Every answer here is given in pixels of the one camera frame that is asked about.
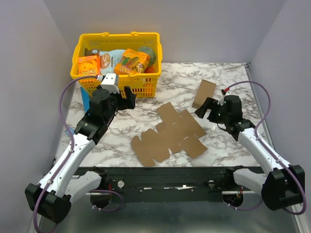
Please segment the brown cardboard box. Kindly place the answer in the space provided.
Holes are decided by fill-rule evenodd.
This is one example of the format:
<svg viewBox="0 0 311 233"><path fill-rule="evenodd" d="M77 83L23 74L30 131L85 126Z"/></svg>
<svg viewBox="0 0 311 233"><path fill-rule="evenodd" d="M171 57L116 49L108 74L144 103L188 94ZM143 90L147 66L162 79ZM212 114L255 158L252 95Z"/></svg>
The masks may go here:
<svg viewBox="0 0 311 233"><path fill-rule="evenodd" d="M145 167L155 166L155 162L169 159L170 154L184 150L186 154L195 159L203 154L207 147L200 142L206 135L188 110L177 112L168 102L157 108L162 122L155 128L134 136L131 146L141 164Z"/></svg>
<svg viewBox="0 0 311 233"><path fill-rule="evenodd" d="M210 81L201 80L199 88L196 92L194 101L192 103L192 108L200 108L207 97L212 98L216 89L216 84Z"/></svg>

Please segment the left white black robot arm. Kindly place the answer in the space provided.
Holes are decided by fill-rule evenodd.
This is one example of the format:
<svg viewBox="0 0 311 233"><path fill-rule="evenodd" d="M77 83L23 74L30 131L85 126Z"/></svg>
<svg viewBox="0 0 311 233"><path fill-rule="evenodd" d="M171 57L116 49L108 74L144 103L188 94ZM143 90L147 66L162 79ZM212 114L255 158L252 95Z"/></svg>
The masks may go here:
<svg viewBox="0 0 311 233"><path fill-rule="evenodd" d="M75 199L95 189L102 192L107 188L108 180L104 173L87 172L88 182L77 188L68 188L71 179L89 152L97 145L108 130L116 113L121 110L134 109L136 95L131 88L124 87L125 96L116 85L100 85L89 99L89 109L78 122L74 133L70 134L70 143L52 169L38 184L29 184L25 195L33 211L33 222L36 215L49 219L55 224L62 222L68 215Z"/></svg>

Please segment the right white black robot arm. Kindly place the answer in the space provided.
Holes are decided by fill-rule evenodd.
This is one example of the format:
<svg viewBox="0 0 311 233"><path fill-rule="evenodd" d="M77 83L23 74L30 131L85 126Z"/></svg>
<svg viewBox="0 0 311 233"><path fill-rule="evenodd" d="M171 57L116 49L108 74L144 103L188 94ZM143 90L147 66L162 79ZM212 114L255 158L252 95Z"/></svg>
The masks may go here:
<svg viewBox="0 0 311 233"><path fill-rule="evenodd" d="M246 187L260 195L272 211L296 204L306 206L304 169L291 165L265 142L255 125L243 117L238 96L229 95L221 100L207 98L195 114L203 118L206 112L209 112L207 119L223 124L225 131L250 152L263 170L257 174L244 166L228 168L223 179L227 189Z"/></svg>

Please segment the folded brown cardboard box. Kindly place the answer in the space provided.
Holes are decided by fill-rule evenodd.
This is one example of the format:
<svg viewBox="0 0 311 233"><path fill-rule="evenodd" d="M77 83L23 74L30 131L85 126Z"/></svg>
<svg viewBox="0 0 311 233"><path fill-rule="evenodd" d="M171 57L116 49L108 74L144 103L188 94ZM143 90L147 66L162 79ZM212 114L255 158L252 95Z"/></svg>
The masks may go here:
<svg viewBox="0 0 311 233"><path fill-rule="evenodd" d="M192 103L192 108L200 108L207 97L212 98L216 89L216 84L210 81L201 80L199 88L196 92L194 101Z"/></svg>

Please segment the tall blue box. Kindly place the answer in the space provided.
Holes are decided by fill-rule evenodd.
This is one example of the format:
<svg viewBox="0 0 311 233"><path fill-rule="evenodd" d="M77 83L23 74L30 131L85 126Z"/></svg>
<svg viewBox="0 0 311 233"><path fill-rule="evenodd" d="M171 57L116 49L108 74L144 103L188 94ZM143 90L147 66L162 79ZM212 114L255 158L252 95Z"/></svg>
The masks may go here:
<svg viewBox="0 0 311 233"><path fill-rule="evenodd" d="M84 111L87 112L89 110L89 94L82 88L80 87L81 91L81 97L82 97L82 102L84 106Z"/></svg>

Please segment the orange Daddy snack box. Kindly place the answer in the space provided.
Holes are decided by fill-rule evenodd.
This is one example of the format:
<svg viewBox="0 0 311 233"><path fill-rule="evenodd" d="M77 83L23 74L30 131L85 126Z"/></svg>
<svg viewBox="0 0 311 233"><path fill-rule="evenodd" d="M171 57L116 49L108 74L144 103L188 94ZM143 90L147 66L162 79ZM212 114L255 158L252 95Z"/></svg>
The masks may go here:
<svg viewBox="0 0 311 233"><path fill-rule="evenodd" d="M82 76L99 75L101 73L100 58L98 55L78 58L78 74Z"/></svg>

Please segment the small blue flat box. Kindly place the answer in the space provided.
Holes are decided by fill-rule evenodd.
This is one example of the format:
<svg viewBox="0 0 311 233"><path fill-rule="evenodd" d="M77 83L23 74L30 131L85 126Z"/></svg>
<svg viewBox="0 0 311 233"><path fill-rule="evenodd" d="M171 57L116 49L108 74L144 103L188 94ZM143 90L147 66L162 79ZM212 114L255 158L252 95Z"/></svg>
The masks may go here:
<svg viewBox="0 0 311 233"><path fill-rule="evenodd" d="M75 134L75 131L72 127L69 127L69 130L65 130L66 135L71 138L71 135Z"/></svg>

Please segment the light blue chips bag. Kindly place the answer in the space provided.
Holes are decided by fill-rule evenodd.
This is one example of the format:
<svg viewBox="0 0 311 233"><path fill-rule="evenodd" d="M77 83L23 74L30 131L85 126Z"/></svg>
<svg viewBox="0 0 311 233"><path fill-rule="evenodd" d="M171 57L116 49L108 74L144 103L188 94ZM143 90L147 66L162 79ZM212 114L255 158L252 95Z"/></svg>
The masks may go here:
<svg viewBox="0 0 311 233"><path fill-rule="evenodd" d="M85 49L85 56L98 55L100 59L100 71L102 75L107 73L114 73L115 66L121 61L125 50L88 50Z"/></svg>

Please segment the orange candy bag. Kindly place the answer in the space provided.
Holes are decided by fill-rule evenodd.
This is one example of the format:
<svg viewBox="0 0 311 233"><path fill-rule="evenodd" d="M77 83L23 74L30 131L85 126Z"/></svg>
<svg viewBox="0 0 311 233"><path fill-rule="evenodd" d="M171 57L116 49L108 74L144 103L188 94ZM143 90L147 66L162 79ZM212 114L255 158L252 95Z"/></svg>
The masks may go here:
<svg viewBox="0 0 311 233"><path fill-rule="evenodd" d="M120 60L115 66L115 73L118 75L134 75L138 73L144 73L150 61L150 55L127 49Z"/></svg>

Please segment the small orange fruit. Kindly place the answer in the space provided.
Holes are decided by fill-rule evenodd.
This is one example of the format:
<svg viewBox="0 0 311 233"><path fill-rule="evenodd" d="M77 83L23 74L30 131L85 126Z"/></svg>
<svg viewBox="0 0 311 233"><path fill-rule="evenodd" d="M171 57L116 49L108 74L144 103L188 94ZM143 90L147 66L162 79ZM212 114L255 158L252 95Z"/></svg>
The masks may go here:
<svg viewBox="0 0 311 233"><path fill-rule="evenodd" d="M154 73L154 72L155 72L154 66L147 67L144 71L144 73Z"/></svg>

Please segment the green round melon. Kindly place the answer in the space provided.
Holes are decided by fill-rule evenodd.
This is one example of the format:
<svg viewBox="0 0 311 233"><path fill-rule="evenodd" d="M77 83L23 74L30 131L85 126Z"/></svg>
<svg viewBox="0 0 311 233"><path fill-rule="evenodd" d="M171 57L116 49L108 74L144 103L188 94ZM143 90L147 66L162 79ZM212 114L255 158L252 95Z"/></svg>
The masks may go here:
<svg viewBox="0 0 311 233"><path fill-rule="evenodd" d="M157 56L156 56L156 53L155 51L149 47L149 46L142 46L138 49L139 52L143 52L147 55L150 56L150 59L149 59L149 63L147 65L147 67L151 67L154 65L154 63L156 62L156 59L157 59Z"/></svg>

